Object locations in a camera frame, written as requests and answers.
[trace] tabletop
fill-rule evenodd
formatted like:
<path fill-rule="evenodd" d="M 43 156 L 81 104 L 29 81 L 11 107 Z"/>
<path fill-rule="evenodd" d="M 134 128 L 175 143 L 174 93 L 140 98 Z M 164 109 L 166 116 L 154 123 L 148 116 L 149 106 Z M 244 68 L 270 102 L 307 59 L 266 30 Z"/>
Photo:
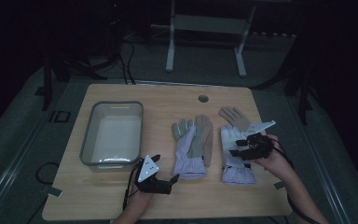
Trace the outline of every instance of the tabletop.
<path fill-rule="evenodd" d="M 199 97 L 205 96 L 203 103 Z M 252 92 L 246 88 L 215 86 L 92 84 L 80 107 L 53 187 L 61 197 L 48 196 L 45 220 L 115 219 L 122 211 L 130 172 L 95 173 L 79 159 L 92 107 L 101 101 L 138 101 L 144 106 L 141 157 L 161 155 L 157 178 L 169 180 L 175 163 L 171 126 L 180 119 L 208 116 L 213 123 L 213 155 L 208 174 L 179 181 L 172 193 L 156 194 L 141 219 L 206 217 L 287 216 L 292 210 L 279 179 L 252 163 L 256 183 L 229 186 L 221 182 L 223 158 L 220 127 L 227 121 L 218 115 L 222 106 L 236 106 L 252 123 L 259 117 Z"/>

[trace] white desk frame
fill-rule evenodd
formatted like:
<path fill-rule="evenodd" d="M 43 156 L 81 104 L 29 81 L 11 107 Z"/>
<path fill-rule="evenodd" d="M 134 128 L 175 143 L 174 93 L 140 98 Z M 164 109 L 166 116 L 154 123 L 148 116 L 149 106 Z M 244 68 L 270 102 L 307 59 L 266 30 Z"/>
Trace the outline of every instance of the white desk frame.
<path fill-rule="evenodd" d="M 256 7 L 252 7 L 252 10 L 247 20 L 189 16 L 175 14 L 175 0 L 172 0 L 170 45 L 168 48 L 167 65 L 165 67 L 166 71 L 171 72 L 173 70 L 173 59 L 175 54 L 175 30 L 191 30 L 241 35 L 241 42 L 237 47 L 234 48 L 234 53 L 235 58 L 237 60 L 239 75 L 240 77 L 246 77 L 245 65 L 243 63 L 242 58 L 242 51 L 245 45 L 246 37 L 249 34 L 249 29 L 251 27 L 252 20 L 255 14 L 255 9 Z"/>

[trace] wooden table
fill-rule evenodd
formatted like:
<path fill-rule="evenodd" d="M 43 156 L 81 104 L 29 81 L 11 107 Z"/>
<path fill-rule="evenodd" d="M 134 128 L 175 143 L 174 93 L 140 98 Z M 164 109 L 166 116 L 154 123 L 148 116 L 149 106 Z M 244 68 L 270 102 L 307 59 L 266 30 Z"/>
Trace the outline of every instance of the wooden table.
<path fill-rule="evenodd" d="M 200 95 L 209 98 L 199 101 Z M 223 184 L 220 127 L 227 121 L 218 115 L 221 106 L 236 106 L 251 122 L 261 122 L 249 89 L 201 86 L 92 84 L 80 108 L 53 187 L 60 198 L 49 196 L 43 211 L 46 220 L 115 219 L 122 211 L 130 172 L 94 173 L 79 159 L 92 106 L 99 101 L 139 101 L 144 105 L 141 157 L 160 154 L 157 178 L 169 180 L 175 162 L 176 142 L 171 125 L 198 114 L 213 122 L 213 157 L 207 176 L 179 180 L 172 193 L 156 194 L 142 219 L 286 216 L 291 208 L 279 180 L 253 163 L 256 184 L 233 187 Z"/>

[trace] beige glove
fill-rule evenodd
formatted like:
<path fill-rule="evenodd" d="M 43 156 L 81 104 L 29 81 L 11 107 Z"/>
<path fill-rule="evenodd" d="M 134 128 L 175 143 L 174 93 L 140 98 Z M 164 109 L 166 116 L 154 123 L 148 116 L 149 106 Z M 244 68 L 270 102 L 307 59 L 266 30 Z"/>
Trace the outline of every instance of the beige glove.
<path fill-rule="evenodd" d="M 219 115 L 226 119 L 232 126 L 237 127 L 241 132 L 245 132 L 251 125 L 251 121 L 235 106 L 220 108 Z"/>

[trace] person's right hand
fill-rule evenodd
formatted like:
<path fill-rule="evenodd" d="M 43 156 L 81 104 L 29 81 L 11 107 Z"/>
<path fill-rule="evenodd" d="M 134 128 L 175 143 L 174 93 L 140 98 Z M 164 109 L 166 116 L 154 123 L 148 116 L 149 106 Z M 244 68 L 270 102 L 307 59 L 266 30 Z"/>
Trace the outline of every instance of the person's right hand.
<path fill-rule="evenodd" d="M 283 152 L 281 146 L 278 144 L 277 136 L 267 134 L 267 137 L 272 139 L 274 147 Z M 255 160 L 255 163 L 263 166 L 282 181 L 289 181 L 293 175 L 296 175 L 295 171 L 293 170 L 290 163 L 286 160 L 286 158 L 275 149 L 272 149 L 267 158 L 257 159 Z"/>

